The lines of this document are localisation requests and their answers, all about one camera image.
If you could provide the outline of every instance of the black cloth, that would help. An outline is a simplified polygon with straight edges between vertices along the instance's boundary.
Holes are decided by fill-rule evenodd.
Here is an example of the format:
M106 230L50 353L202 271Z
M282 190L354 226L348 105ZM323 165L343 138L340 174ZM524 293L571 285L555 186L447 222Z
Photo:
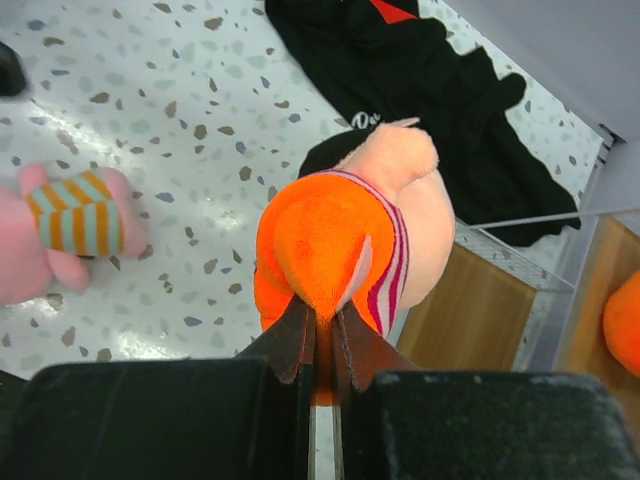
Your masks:
M417 13L415 0L394 5ZM316 146L301 169L334 166L379 121L417 116L440 156L456 216L480 224L576 211L571 195L520 142L505 110L526 83L499 80L483 48L460 56L435 19L387 24L369 0L266 0L267 15L320 93L355 128ZM578 219L491 230L529 246Z

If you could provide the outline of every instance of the orange toy clothing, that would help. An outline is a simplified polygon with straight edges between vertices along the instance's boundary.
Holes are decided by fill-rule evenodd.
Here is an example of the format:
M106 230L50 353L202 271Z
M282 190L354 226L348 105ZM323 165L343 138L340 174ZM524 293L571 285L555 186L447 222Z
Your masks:
M640 272L609 297L603 327L611 354L640 377Z
M318 374L327 376L331 319L351 300L386 336L408 261L402 215L371 185L341 170L300 179L275 196L258 226L254 293L262 328L298 295L318 316Z

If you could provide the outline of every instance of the white logo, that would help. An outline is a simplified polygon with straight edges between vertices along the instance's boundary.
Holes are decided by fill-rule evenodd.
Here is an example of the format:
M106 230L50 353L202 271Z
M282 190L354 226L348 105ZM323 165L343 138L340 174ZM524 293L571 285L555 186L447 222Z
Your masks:
M377 113L369 115L367 112L358 112L351 119L351 126L360 129L371 128L380 123L380 120L382 117Z

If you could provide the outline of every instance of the orange ball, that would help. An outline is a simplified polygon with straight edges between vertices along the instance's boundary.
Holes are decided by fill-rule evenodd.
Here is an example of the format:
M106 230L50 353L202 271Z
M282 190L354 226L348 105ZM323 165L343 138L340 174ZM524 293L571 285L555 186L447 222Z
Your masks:
M603 327L611 354L640 377L640 272L609 297Z

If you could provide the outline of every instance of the orange plush toy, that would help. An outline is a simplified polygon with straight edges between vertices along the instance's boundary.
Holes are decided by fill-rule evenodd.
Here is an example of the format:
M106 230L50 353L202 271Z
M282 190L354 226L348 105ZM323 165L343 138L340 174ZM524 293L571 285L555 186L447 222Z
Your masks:
M611 354L640 377L640 272L609 297L603 324Z
M321 378L330 373L331 319L348 301L387 336L397 311L433 289L451 253L455 219L437 153L413 123L379 126L337 168L290 184L262 215L254 285L262 328L294 295L312 307Z

